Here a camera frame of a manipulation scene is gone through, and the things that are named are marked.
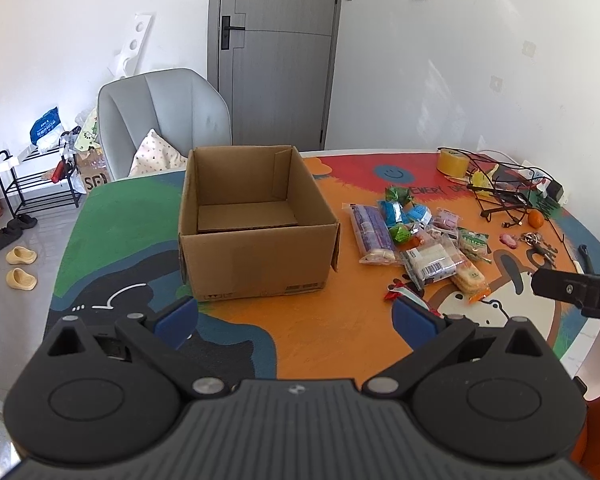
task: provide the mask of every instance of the purple snack package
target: purple snack package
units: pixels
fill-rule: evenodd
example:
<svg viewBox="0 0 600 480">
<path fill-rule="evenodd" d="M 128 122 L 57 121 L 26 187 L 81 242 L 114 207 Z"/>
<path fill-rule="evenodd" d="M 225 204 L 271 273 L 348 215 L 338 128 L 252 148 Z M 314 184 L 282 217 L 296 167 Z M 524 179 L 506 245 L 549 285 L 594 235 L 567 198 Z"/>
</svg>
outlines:
<svg viewBox="0 0 600 480">
<path fill-rule="evenodd" d="M 362 256 L 360 263 L 400 265 L 394 242 L 391 240 L 380 210 L 370 205 L 348 204 L 347 206 Z"/>
</svg>

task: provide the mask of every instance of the black shoe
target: black shoe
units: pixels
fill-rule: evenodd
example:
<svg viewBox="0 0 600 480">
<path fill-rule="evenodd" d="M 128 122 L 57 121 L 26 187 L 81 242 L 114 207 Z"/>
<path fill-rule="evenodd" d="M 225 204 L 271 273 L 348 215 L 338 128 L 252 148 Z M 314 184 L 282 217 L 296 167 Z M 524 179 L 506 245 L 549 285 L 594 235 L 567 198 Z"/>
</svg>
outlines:
<svg viewBox="0 0 600 480">
<path fill-rule="evenodd" d="M 31 229 L 35 227 L 38 223 L 38 219 L 33 216 L 29 216 L 27 214 L 16 215 L 16 218 L 13 218 L 7 222 L 7 227 L 11 229 Z"/>
<path fill-rule="evenodd" d="M 19 227 L 3 227 L 0 229 L 0 249 L 5 248 L 9 244 L 13 244 L 18 238 L 22 236 L 22 229 Z"/>
</svg>

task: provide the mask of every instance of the screw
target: screw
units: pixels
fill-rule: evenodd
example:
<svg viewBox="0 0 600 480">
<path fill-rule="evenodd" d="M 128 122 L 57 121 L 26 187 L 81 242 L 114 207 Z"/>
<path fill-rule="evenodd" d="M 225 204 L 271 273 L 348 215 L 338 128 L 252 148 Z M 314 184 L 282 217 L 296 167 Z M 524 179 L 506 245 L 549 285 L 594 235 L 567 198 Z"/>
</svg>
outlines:
<svg viewBox="0 0 600 480">
<path fill-rule="evenodd" d="M 374 377 L 366 384 L 375 394 L 392 394 L 399 386 L 398 381 L 391 377 Z"/>
<path fill-rule="evenodd" d="M 302 386 L 302 384 L 296 384 L 295 386 L 290 387 L 287 391 L 290 394 L 301 395 L 305 393 L 306 388 Z"/>
<path fill-rule="evenodd" d="M 224 388 L 224 383 L 216 377 L 200 377 L 193 382 L 193 391 L 200 395 L 213 395 Z"/>
</svg>

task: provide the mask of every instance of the gray door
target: gray door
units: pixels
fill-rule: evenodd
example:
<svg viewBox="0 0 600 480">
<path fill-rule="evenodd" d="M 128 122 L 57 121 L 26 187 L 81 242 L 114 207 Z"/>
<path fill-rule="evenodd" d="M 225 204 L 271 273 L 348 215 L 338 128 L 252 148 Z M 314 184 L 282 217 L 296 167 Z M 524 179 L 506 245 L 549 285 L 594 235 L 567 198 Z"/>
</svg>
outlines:
<svg viewBox="0 0 600 480">
<path fill-rule="evenodd" d="M 336 0 L 220 0 L 218 91 L 234 144 L 320 149 L 335 10 Z M 222 30 L 229 20 L 245 30 Z"/>
</svg>

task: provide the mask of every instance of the wall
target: wall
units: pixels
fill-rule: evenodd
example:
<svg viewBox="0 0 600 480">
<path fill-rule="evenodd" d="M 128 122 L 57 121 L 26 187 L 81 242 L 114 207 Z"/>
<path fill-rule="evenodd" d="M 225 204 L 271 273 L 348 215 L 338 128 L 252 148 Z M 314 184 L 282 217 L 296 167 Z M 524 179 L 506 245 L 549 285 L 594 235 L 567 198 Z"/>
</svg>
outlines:
<svg viewBox="0 0 600 480">
<path fill-rule="evenodd" d="M 206 76 L 208 0 L 0 0 L 0 150 L 19 153 L 59 106 L 65 126 L 112 76 L 136 12 L 153 13 L 137 72 L 184 66 Z"/>
<path fill-rule="evenodd" d="M 480 136 L 569 187 L 600 239 L 600 0 L 342 3 L 327 149 Z"/>
</svg>

